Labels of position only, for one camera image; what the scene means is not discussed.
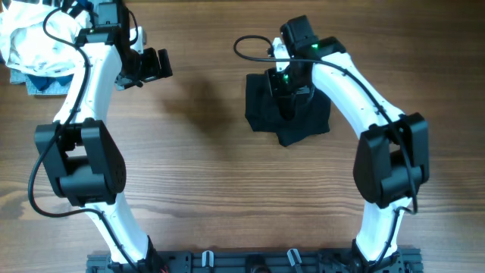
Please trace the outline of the black t-shirt with logo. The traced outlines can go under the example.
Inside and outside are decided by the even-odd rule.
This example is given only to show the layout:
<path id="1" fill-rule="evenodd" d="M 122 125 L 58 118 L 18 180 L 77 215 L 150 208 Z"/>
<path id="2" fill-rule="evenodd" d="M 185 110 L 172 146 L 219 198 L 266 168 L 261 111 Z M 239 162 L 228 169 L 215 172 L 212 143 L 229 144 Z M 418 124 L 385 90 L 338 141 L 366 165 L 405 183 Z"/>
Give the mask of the black t-shirt with logo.
<path id="1" fill-rule="evenodd" d="M 312 87 L 308 94 L 296 97 L 294 116 L 286 119 L 270 94 L 268 78 L 263 74 L 246 76 L 246 120 L 255 132 L 275 133 L 281 146 L 329 132 L 330 108 L 330 99 Z"/>

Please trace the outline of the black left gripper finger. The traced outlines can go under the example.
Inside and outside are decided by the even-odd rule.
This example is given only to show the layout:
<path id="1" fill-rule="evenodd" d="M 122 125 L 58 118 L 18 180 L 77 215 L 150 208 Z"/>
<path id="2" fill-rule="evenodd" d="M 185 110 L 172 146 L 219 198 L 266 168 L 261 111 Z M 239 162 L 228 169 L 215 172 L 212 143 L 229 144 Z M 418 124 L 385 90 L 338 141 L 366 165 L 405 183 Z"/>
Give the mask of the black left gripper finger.
<path id="1" fill-rule="evenodd" d="M 160 78 L 160 64 L 157 52 L 153 48 L 144 49 L 141 54 L 140 78 L 144 83 Z"/>
<path id="2" fill-rule="evenodd" d="M 159 77 L 160 78 L 171 77 L 173 75 L 173 71 L 171 68 L 171 63 L 168 57 L 167 49 L 158 50 L 158 59 L 160 64 Z"/>

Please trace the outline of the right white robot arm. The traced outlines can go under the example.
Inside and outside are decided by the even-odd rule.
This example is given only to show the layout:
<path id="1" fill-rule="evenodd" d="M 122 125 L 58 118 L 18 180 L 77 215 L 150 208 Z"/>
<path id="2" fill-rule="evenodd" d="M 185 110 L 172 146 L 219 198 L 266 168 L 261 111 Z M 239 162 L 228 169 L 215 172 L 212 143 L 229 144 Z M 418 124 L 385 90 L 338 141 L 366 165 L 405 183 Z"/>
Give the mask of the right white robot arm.
<path id="1" fill-rule="evenodd" d="M 327 133 L 336 107 L 358 138 L 353 179 L 365 200 L 351 263 L 361 270 L 391 264 L 402 218 L 417 212 L 419 187 L 429 178 L 427 122 L 382 97 L 334 37 L 270 39 L 264 61 L 264 73 L 246 78 L 249 126 L 286 147 Z"/>

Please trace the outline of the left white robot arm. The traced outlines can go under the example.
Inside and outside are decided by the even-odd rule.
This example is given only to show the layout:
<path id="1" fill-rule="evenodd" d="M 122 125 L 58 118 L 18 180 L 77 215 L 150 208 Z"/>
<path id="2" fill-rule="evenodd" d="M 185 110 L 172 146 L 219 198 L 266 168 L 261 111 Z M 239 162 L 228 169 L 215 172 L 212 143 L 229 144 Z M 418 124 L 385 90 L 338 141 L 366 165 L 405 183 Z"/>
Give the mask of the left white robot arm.
<path id="1" fill-rule="evenodd" d="M 106 127 L 115 85 L 142 86 L 172 76 L 167 50 L 146 48 L 141 28 L 136 40 L 120 27 L 81 30 L 71 43 L 81 62 L 61 110 L 39 125 L 34 139 L 39 158 L 28 182 L 33 209 L 49 218 L 86 214 L 107 243 L 106 268 L 114 272 L 166 272 L 149 235 L 141 229 L 124 195 L 127 170 Z M 33 185 L 44 168 L 55 195 L 74 207 L 47 212 L 35 201 Z"/>

